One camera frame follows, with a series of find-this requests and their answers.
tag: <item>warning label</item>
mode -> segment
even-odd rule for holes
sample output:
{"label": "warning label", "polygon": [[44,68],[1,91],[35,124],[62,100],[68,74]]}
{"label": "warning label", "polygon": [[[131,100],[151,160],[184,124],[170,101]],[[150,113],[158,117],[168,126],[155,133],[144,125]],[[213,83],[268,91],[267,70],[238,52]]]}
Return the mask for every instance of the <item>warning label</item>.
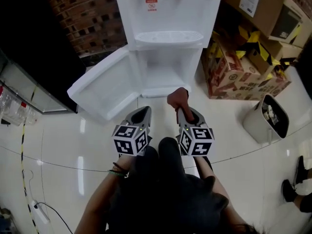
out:
{"label": "warning label", "polygon": [[145,3],[148,5],[147,11],[157,11],[156,4],[158,0],[145,0]]}

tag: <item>white tile floor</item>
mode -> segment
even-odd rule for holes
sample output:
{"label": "white tile floor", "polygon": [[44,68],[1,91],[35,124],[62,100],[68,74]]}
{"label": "white tile floor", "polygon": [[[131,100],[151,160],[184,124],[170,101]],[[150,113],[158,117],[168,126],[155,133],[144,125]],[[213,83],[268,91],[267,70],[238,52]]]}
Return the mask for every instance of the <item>white tile floor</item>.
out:
{"label": "white tile floor", "polygon": [[[209,153],[219,177],[241,216],[268,233],[296,234],[310,215],[302,214],[280,194],[284,179],[293,180],[300,155],[312,167],[312,101],[293,68],[292,84],[277,96],[290,118],[288,136],[272,145],[259,145],[243,129],[241,121],[256,102],[209,100],[202,72],[190,93],[190,106],[201,112],[214,130],[216,149]],[[178,133],[174,110],[166,98],[142,98],[134,101],[116,118],[102,125],[87,113],[44,116],[25,130],[24,166],[26,188],[31,178],[33,197],[45,201],[63,216],[75,230],[84,207],[106,171],[117,159],[110,147],[110,136],[132,110],[145,105],[153,110],[150,135],[156,147],[166,136]],[[0,126],[0,205],[9,208],[22,233],[35,233],[23,194],[20,168],[22,127]],[[186,172],[197,174],[192,158],[183,157]],[[312,181],[298,186],[303,194],[312,192]],[[43,225],[35,219],[41,233],[68,233],[59,217],[43,208],[51,220]]]}

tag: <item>trash can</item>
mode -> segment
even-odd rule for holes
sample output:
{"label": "trash can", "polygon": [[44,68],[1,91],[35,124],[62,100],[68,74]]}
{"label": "trash can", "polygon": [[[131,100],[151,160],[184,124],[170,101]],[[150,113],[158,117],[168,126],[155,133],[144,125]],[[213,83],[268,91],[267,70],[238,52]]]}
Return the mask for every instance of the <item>trash can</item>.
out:
{"label": "trash can", "polygon": [[[267,109],[271,106],[271,115],[274,119],[268,117]],[[245,116],[243,127],[259,143],[268,142],[285,138],[289,126],[289,118],[285,110],[275,100],[275,98],[266,94],[263,99],[254,106]]]}

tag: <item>power strip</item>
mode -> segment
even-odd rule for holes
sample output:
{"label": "power strip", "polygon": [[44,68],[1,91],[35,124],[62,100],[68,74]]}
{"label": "power strip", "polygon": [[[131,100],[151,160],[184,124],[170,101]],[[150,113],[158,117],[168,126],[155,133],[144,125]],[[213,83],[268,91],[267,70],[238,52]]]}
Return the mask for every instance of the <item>power strip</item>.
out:
{"label": "power strip", "polygon": [[37,203],[38,202],[34,201],[34,200],[31,202],[32,211],[35,212],[40,217],[40,219],[43,221],[44,224],[49,223],[50,222],[49,218],[44,213],[44,211],[42,210],[40,205],[36,205]]}

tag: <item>shoe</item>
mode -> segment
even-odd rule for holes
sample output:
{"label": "shoe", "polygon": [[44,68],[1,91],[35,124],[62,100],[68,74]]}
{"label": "shoe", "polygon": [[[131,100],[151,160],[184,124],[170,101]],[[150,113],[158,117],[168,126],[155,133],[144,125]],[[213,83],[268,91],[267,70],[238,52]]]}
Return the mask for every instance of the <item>shoe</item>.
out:
{"label": "shoe", "polygon": [[286,202],[294,202],[294,199],[298,196],[288,179],[282,183],[282,194]]}
{"label": "shoe", "polygon": [[297,163],[297,170],[295,174],[295,185],[302,183],[308,178],[308,170],[304,168],[303,156],[300,156]]}

